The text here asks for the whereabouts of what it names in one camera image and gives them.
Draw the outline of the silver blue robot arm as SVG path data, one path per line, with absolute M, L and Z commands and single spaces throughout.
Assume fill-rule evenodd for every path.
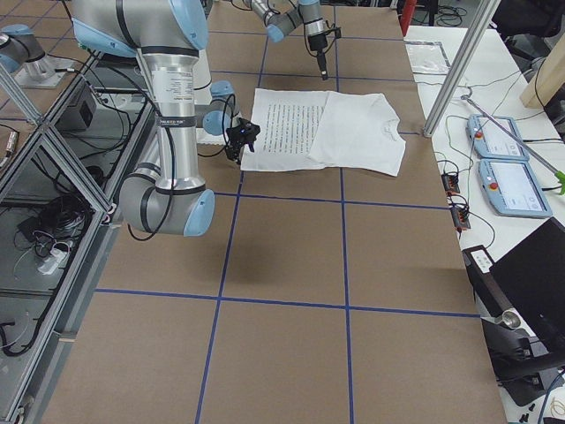
M 316 59 L 320 76 L 328 80 L 326 54 L 342 37 L 342 29 L 323 18 L 320 1 L 289 1 L 290 8 L 278 11 L 271 1 L 244 1 L 263 21 L 272 42 L 280 42 L 299 27 L 303 28 L 306 52 Z
M 211 86 L 196 103 L 195 82 L 207 71 L 205 9 L 199 1 L 76 1 L 77 41 L 93 50 L 137 60 L 155 110 L 157 139 L 123 181 L 118 205 L 132 230 L 198 237 L 209 228 L 215 194 L 198 169 L 197 130 L 224 138 L 239 162 L 258 125 L 241 117 L 231 85 Z

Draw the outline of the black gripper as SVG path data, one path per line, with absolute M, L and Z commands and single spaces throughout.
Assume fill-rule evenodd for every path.
M 316 56 L 317 65 L 323 80 L 328 80 L 328 66 L 326 52 L 328 49 L 328 36 L 336 39 L 342 37 L 341 28 L 336 24 L 329 24 L 327 20 L 316 20 L 306 24 L 306 39 L 308 49 Z
M 255 164 L 254 142 L 260 133 L 260 127 L 250 120 L 239 117 L 238 125 L 226 130 L 228 144 L 226 156 L 230 160 L 239 160 L 241 165 Z

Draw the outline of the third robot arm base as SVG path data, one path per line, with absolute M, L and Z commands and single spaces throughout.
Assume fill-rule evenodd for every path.
M 1 65 L 21 87 L 55 88 L 74 60 L 49 56 L 29 26 L 14 24 L 1 28 Z

